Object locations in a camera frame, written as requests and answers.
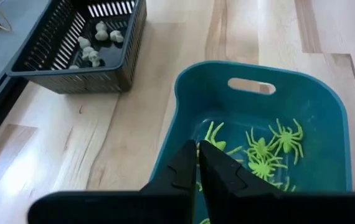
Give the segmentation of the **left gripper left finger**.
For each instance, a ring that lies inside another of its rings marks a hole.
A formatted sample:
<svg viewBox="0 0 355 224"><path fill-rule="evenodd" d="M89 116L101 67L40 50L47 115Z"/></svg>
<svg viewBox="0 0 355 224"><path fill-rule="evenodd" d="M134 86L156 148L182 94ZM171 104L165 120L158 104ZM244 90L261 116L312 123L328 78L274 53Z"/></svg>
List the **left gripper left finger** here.
<svg viewBox="0 0 355 224"><path fill-rule="evenodd" d="M137 191L61 191L36 200L28 223L192 223L197 147L188 140Z"/></svg>

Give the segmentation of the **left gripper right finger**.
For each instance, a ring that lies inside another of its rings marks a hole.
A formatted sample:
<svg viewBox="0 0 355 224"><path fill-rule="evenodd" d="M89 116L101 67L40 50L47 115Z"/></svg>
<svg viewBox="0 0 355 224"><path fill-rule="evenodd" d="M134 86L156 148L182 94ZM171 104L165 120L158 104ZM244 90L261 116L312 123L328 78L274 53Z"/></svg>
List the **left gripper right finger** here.
<svg viewBox="0 0 355 224"><path fill-rule="evenodd" d="M199 163L211 223L355 223L355 192L284 192L207 141Z"/></svg>

